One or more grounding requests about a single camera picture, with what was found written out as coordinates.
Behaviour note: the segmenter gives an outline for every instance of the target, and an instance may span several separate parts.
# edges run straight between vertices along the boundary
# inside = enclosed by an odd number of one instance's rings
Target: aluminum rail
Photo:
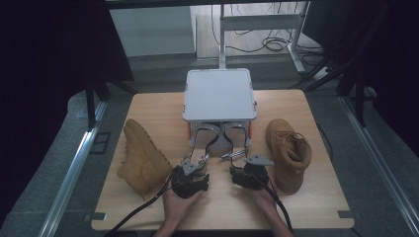
[[[403,215],[413,236],[419,237],[419,215],[415,206],[411,202],[409,196],[404,191],[403,187],[401,187],[398,184],[391,170],[388,168],[376,144],[370,137],[368,130],[358,123],[353,113],[354,109],[349,99],[339,97],[339,100],[342,106],[345,108],[352,126],[354,127],[355,131],[358,133],[359,137],[361,138],[361,141],[366,147],[372,162],[376,166],[378,173],[380,174],[384,184],[387,186],[388,191],[390,192],[392,198],[394,199],[394,202],[396,203],[398,209]]]
[[[77,152],[74,155],[73,161],[71,162],[70,168],[68,169],[64,181],[62,182],[61,188],[55,197],[45,222],[43,223],[39,236],[54,236],[64,210],[66,209],[68,201],[70,200],[71,194],[73,193],[84,162],[86,161],[86,157],[89,154],[89,150],[92,147],[93,141],[95,140],[100,121],[103,117],[107,105],[108,104],[105,102],[99,103],[98,108],[96,109],[96,124],[90,131],[86,131],[84,133]]]

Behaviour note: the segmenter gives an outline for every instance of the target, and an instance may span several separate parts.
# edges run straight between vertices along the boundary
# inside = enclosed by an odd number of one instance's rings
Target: metal rod
[[[373,161],[374,165],[377,168],[378,173],[380,174],[384,184],[387,186],[388,191],[390,192],[394,202],[398,206],[401,214],[403,215],[407,225],[409,226],[413,236],[419,236],[419,215],[412,204],[410,198],[407,196],[404,189],[398,184],[391,170],[385,163],[381,153],[379,152],[376,144],[373,139],[370,137],[366,127],[362,127],[357,118],[354,116],[353,108],[348,99],[343,99],[339,97],[341,104],[347,112],[347,115],[351,121],[352,126],[355,131],[358,133],[361,141],[364,143],[367,151],[370,154],[370,158]]]
[[[46,237],[53,236],[55,234],[64,210],[67,207],[68,201],[70,200],[71,194],[73,193],[86,157],[89,154],[89,150],[92,147],[93,141],[95,140],[95,136],[99,128],[99,121],[105,112],[106,106],[106,102],[99,103],[96,110],[97,122],[91,130],[85,132],[74,156],[74,159],[71,162],[70,168],[65,175],[61,188],[59,189],[58,194],[56,195],[52,207],[48,213],[48,216],[45,219],[39,236]]]
[[[225,69],[225,40],[224,40],[224,5],[220,5],[219,15],[219,69]]]

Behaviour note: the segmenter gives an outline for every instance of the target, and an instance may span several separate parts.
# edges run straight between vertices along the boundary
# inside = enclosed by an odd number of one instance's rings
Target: boot
[[[129,119],[124,134],[126,158],[117,175],[145,198],[148,191],[165,182],[173,167],[138,122]]]
[[[311,161],[311,147],[301,134],[281,118],[273,119],[266,128],[266,143],[273,154],[274,176],[278,188],[287,195],[301,187],[304,170]]]

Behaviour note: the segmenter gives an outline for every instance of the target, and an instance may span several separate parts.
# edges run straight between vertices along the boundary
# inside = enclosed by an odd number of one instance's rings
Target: boot tongue
[[[278,136],[276,141],[277,144],[281,144],[287,147],[287,154],[289,155],[290,159],[296,162],[302,161],[302,159],[297,155],[294,140],[289,140],[285,139],[284,137]]]

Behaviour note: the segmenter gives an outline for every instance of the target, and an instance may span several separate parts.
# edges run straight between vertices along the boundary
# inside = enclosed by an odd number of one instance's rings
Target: black curtain
[[[1,221],[89,80],[132,80],[104,1],[0,3]]]
[[[394,1],[363,65],[375,108],[419,157],[418,12],[417,1]]]

